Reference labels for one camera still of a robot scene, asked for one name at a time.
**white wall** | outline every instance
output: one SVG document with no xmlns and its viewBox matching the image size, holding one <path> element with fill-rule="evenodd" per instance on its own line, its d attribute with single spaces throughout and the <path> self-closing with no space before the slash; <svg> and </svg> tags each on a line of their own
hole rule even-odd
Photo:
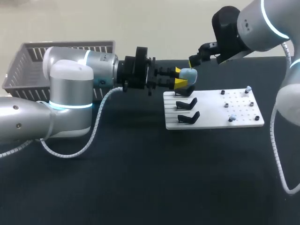
<svg viewBox="0 0 300 225">
<path fill-rule="evenodd" d="M 115 40 L 119 58 L 137 46 L 159 59 L 187 59 L 215 40 L 221 7 L 251 0 L 0 0 L 0 84 L 22 42 Z M 280 56 L 278 47 L 251 56 Z"/>
</svg>

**white cable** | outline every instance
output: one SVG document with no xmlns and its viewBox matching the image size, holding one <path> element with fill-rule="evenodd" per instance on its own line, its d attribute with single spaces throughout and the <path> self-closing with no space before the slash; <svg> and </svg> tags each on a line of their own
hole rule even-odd
<svg viewBox="0 0 300 225">
<path fill-rule="evenodd" d="M 2 153 L 2 154 L 0 154 L 0 158 L 4 158 L 5 156 L 9 156 L 9 155 L 14 154 L 14 153 L 16 153 L 16 152 L 18 152 L 18 151 L 21 151 L 22 149 L 26 148 L 26 147 L 27 147 L 28 145 L 30 145 L 31 143 L 32 143 L 32 141 L 26 141 L 26 142 L 24 142 L 23 144 L 21 144 L 20 146 L 14 148 L 14 149 L 12 149 L 12 150 L 9 150 L 9 151 L 7 151 L 7 152 L 4 152 L 4 153 Z"/>
<path fill-rule="evenodd" d="M 97 132 L 97 128 L 98 128 L 98 124 L 99 124 L 99 120 L 100 120 L 100 116 L 101 116 L 101 112 L 102 112 L 102 109 L 103 109 L 103 106 L 104 106 L 104 103 L 105 101 L 107 100 L 107 98 L 114 92 L 117 92 L 117 91 L 122 91 L 123 88 L 114 88 L 114 89 L 111 89 L 105 96 L 104 98 L 102 99 L 102 102 L 100 104 L 100 107 L 99 107 L 99 110 L 98 110 L 98 114 L 97 114 L 97 117 L 96 117 L 96 122 L 95 122 L 95 126 L 94 126 L 94 129 L 93 129 L 93 132 L 92 132 L 92 135 L 88 141 L 88 143 L 84 146 L 83 149 L 81 149 L 79 152 L 75 153 L 75 154 L 71 154 L 71 155 L 62 155 L 62 154 L 59 154 L 59 153 L 56 153 L 54 151 L 52 151 L 47 145 L 46 143 L 41 139 L 41 143 L 43 145 L 43 147 L 45 148 L 46 151 L 48 151 L 50 154 L 56 156 L 56 157 L 60 157 L 60 158 L 74 158 L 74 157 L 77 157 L 79 155 L 81 155 L 82 153 L 84 153 L 88 148 L 89 146 L 92 144 L 93 140 L 94 140 L 94 137 L 96 135 L 96 132 Z"/>
<path fill-rule="evenodd" d="M 281 46 L 283 48 L 283 51 L 285 52 L 286 71 L 288 71 L 290 69 L 291 64 L 292 64 L 292 58 L 291 58 L 290 50 L 289 50 L 286 42 L 282 43 Z"/>
<path fill-rule="evenodd" d="M 285 57 L 286 57 L 286 62 L 287 62 L 286 67 L 287 67 L 287 70 L 288 70 L 290 68 L 291 63 L 292 63 L 290 51 L 289 51 L 289 49 L 288 49 L 285 42 L 281 46 L 283 47 L 283 50 L 285 52 Z M 279 172 L 282 187 L 283 187 L 283 189 L 285 190 L 285 192 L 287 194 L 294 195 L 294 194 L 296 194 L 297 192 L 300 191 L 300 184 L 298 184 L 297 187 L 295 187 L 292 190 L 290 190 L 288 188 L 287 184 L 286 184 L 285 175 L 283 173 L 283 169 L 282 169 L 282 166 L 281 166 L 281 163 L 280 163 L 280 158 L 279 158 L 279 155 L 278 155 L 276 141 L 275 141 L 275 135 L 274 135 L 274 123 L 275 123 L 276 112 L 277 112 L 277 108 L 276 108 L 276 105 L 274 105 L 272 115 L 271 115 L 271 121 L 270 121 L 270 137 L 271 137 L 272 148 L 273 148 L 276 164 L 277 164 L 277 167 L 278 167 L 278 172 Z"/>
</svg>

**black clip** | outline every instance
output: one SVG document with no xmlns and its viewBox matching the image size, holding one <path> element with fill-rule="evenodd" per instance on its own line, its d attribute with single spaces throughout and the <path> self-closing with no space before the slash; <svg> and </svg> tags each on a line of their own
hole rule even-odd
<svg viewBox="0 0 300 225">
<path fill-rule="evenodd" d="M 197 98 L 195 97 L 195 98 L 191 101 L 190 104 L 189 104 L 189 103 L 185 103 L 185 102 L 179 102 L 179 101 L 177 101 L 177 102 L 176 102 L 176 106 L 177 106 L 177 109 L 178 109 L 178 108 L 181 108 L 181 109 L 192 110 L 193 107 L 196 105 L 196 103 L 197 103 Z"/>
<path fill-rule="evenodd" d="M 200 117 L 199 111 L 197 111 L 193 117 L 178 115 L 178 122 L 194 124 L 194 123 L 196 123 L 196 121 L 198 120 L 199 117 Z"/>
<path fill-rule="evenodd" d="M 194 92 L 195 90 L 195 86 L 189 86 L 188 88 L 178 88 L 178 89 L 175 89 L 175 96 L 177 94 L 179 95 L 182 95 L 182 96 L 186 96 L 186 97 L 190 97 L 191 94 Z"/>
</svg>

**black tablecloth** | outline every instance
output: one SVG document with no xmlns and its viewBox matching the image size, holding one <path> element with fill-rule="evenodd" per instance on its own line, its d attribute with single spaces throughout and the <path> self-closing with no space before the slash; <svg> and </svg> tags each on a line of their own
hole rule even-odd
<svg viewBox="0 0 300 225">
<path fill-rule="evenodd" d="M 93 144 L 79 158 L 55 158 L 36 142 L 0 160 L 0 224 L 298 225 L 300 193 L 283 191 L 269 136 L 285 59 L 212 61 L 198 71 L 197 90 L 250 85 L 265 126 L 168 131 L 165 90 L 152 97 L 146 90 L 115 93 Z M 98 105 L 93 108 L 95 116 Z M 291 188 L 300 182 L 299 133 L 278 116 L 277 146 Z M 47 142 L 70 154 L 89 136 Z M 1 145 L 1 152 L 11 147 Z"/>
</svg>

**robotic arm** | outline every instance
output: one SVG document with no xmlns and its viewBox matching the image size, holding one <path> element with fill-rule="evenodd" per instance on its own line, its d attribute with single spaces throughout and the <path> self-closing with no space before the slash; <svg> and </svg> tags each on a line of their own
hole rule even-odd
<svg viewBox="0 0 300 225">
<path fill-rule="evenodd" d="M 43 73 L 50 79 L 50 102 L 0 97 L 0 141 L 78 137 L 91 127 L 93 88 L 177 89 L 197 80 L 195 69 L 158 68 L 147 48 L 119 61 L 115 54 L 66 47 L 49 48 Z"/>
<path fill-rule="evenodd" d="M 242 11 L 224 7 L 212 18 L 216 42 L 203 44 L 190 66 L 199 66 L 219 54 L 217 62 L 242 58 L 253 51 L 265 52 L 292 40 L 294 61 L 276 98 L 283 117 L 300 126 L 300 1 L 254 0 Z"/>
</svg>

